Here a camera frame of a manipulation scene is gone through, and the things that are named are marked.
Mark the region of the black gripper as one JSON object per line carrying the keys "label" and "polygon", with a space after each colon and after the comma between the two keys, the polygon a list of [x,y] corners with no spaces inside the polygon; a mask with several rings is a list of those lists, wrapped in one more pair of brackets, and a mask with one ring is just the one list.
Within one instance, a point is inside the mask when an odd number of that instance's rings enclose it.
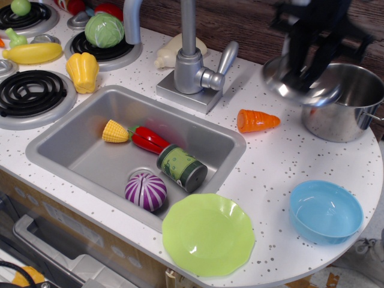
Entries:
{"label": "black gripper", "polygon": [[374,37],[354,25],[347,14],[351,1],[310,1],[306,6],[278,2],[272,27],[288,33],[289,78],[308,89],[329,63],[345,55],[362,60]]}

